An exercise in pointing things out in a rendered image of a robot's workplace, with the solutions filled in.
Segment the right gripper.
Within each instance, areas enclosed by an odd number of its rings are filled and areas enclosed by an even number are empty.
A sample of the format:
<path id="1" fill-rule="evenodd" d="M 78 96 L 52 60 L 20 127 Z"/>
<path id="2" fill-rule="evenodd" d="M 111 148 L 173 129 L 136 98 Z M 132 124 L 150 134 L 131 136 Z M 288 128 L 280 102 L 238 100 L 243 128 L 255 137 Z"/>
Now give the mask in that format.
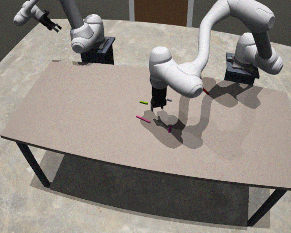
<path id="1" fill-rule="evenodd" d="M 56 32 L 59 32 L 58 29 L 55 28 L 55 26 L 57 26 L 59 29 L 62 29 L 62 27 L 60 27 L 58 24 L 55 24 L 54 22 L 52 22 L 47 15 L 49 14 L 49 11 L 44 10 L 45 13 L 43 13 L 41 10 L 39 10 L 36 15 L 34 16 L 34 19 L 36 21 L 39 21 L 41 24 L 43 24 L 44 26 L 46 26 L 48 28 L 48 30 L 52 30 L 54 29 Z"/>

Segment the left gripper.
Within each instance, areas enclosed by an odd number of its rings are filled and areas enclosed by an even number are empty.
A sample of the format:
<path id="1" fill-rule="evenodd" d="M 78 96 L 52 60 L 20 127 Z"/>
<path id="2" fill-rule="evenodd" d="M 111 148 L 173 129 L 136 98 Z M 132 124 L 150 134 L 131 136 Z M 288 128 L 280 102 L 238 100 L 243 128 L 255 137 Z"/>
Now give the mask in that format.
<path id="1" fill-rule="evenodd" d="M 152 99 L 151 103 L 151 111 L 156 107 L 163 107 L 167 104 L 166 96 L 167 96 L 167 84 L 164 81 L 156 81 L 151 78 L 150 75 L 150 83 L 152 85 Z"/>

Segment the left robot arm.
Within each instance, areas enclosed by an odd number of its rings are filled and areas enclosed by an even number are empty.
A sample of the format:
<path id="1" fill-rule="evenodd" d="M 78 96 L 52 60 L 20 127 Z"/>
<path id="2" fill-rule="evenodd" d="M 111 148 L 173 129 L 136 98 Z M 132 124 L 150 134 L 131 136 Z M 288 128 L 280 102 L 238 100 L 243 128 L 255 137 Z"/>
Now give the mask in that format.
<path id="1" fill-rule="evenodd" d="M 271 47 L 268 34 L 275 22 L 274 13 L 255 0 L 217 0 L 201 21 L 196 59 L 178 65 L 167 47 L 155 47 L 149 59 L 151 78 L 164 81 L 185 97 L 198 97 L 203 91 L 201 73 L 209 59 L 211 29 L 229 16 L 241 20 L 252 32 L 239 38 L 235 55 L 228 57 L 232 68 L 253 73 L 254 64 L 268 74 L 279 74 L 283 61 Z"/>

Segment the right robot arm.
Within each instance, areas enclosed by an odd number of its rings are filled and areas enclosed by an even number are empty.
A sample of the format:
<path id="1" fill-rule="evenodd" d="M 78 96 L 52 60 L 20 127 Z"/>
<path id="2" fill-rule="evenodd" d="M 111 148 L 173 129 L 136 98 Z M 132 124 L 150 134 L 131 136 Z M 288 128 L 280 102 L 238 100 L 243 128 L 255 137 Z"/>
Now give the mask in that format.
<path id="1" fill-rule="evenodd" d="M 71 47 L 76 53 L 84 53 L 90 49 L 103 50 L 109 38 L 104 37 L 104 26 L 100 16 L 88 15 L 83 21 L 75 0 L 59 0 L 70 23 Z M 24 25 L 34 18 L 40 10 L 35 4 L 38 0 L 26 1 L 14 17 L 16 26 Z"/>

